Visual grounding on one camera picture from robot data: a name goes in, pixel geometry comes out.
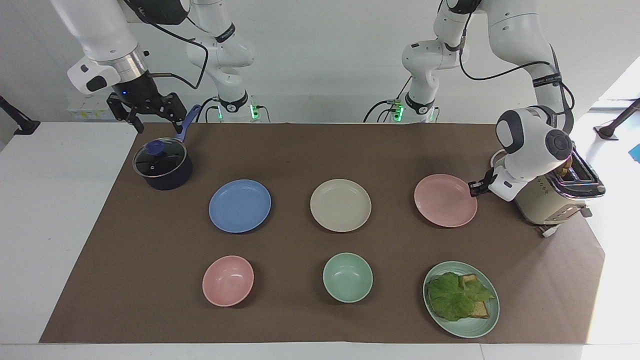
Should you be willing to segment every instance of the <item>bread slice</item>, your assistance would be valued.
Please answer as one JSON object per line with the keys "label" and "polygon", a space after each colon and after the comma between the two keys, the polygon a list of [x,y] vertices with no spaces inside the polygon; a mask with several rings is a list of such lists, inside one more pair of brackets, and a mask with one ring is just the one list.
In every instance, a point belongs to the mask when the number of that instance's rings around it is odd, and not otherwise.
{"label": "bread slice", "polygon": [[[471,280],[478,280],[478,278],[477,278],[477,276],[475,274],[462,275],[462,281],[468,282],[468,281],[471,281]],[[474,305],[475,305],[475,308],[474,308],[473,312],[471,312],[471,314],[469,314],[470,318],[475,318],[475,319],[488,319],[489,318],[489,311],[486,309],[486,305],[484,304],[484,302],[476,301],[476,303]]]}

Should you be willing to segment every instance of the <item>pink plate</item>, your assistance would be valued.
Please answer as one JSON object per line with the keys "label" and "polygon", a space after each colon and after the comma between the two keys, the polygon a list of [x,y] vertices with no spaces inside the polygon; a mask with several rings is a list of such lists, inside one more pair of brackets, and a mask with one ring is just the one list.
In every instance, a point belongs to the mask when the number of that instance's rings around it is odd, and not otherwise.
{"label": "pink plate", "polygon": [[202,292],[216,306],[227,307],[240,303],[253,287],[253,268],[239,256],[225,256],[216,260],[204,273]]}
{"label": "pink plate", "polygon": [[415,187],[413,199],[422,216],[444,227],[465,225],[478,210],[478,202],[469,194],[467,183],[447,174],[422,179]]}

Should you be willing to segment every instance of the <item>blue plate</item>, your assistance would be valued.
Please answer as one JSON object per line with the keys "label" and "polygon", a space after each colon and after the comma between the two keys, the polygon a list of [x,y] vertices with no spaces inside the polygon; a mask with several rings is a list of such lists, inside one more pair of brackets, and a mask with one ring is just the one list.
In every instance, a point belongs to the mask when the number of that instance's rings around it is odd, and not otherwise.
{"label": "blue plate", "polygon": [[236,180],[222,186],[211,198],[209,217],[227,233],[253,230],[269,215],[269,190],[253,180]]}

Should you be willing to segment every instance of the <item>brown mat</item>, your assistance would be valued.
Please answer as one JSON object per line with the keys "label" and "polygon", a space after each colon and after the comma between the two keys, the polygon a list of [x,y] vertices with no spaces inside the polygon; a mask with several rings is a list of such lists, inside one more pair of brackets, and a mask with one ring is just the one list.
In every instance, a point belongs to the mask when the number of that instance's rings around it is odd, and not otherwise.
{"label": "brown mat", "polygon": [[[159,192],[133,172],[132,154],[171,133],[149,124],[136,139],[41,342],[470,342],[441,330],[422,300],[426,272],[448,260],[476,266],[500,297],[496,328],[471,342],[586,342],[604,253],[583,219],[544,240],[494,195],[458,229],[429,223],[413,203],[430,174],[482,178],[499,148],[493,126],[197,124],[192,178]],[[211,224],[209,200],[243,178],[264,184],[273,208],[258,229],[226,234]],[[353,233],[331,233],[310,213],[311,193],[333,178],[371,196],[371,217]],[[345,251],[374,272],[357,304],[323,287],[325,262]],[[256,282],[239,306],[219,308],[202,295],[202,276],[229,254],[251,262]]]}

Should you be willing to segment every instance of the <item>lettuce leaf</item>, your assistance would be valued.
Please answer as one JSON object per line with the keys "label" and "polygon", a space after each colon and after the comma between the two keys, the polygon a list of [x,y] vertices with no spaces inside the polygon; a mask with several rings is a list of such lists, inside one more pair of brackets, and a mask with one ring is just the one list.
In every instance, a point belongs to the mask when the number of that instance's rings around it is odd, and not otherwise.
{"label": "lettuce leaf", "polygon": [[428,284],[429,301],[441,318],[455,322],[473,312],[476,301],[494,299],[478,280],[464,282],[462,276],[447,272]]}

